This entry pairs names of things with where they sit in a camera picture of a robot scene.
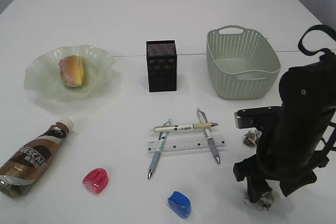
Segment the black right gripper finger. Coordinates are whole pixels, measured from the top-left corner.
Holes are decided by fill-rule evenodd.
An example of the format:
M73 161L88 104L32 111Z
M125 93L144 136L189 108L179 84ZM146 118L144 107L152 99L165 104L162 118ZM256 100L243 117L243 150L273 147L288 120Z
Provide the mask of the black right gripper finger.
M313 184L316 181L317 181L317 176L315 175L315 173L308 173L300 178L280 181L279 185L280 185L282 194L285 197L288 197L289 195L291 195L293 192L295 192L299 188L309 185L309 184Z
M263 178L247 177L247 194L252 203L256 203L263 194L270 193L271 187Z

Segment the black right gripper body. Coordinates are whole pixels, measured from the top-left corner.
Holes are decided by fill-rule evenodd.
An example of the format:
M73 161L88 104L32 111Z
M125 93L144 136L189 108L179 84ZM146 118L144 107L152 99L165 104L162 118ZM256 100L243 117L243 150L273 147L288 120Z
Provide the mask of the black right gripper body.
M316 147L331 122L330 113L315 118L279 113L248 120L262 135L256 154L234 165L237 181L246 177L294 181L327 165L330 144L320 151Z

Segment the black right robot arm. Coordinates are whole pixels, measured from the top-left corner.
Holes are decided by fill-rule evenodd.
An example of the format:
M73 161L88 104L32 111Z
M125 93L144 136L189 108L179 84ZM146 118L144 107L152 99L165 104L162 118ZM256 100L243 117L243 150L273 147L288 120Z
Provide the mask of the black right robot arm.
M317 63L290 68L280 79L281 106L242 109L235 113L239 129L261 132L256 153L236 163L237 181L247 181L251 202L271 191L269 180L280 183L283 195L317 181L316 168L329 162L335 144L332 134L322 150L317 145L326 129L334 126L335 55L323 55Z

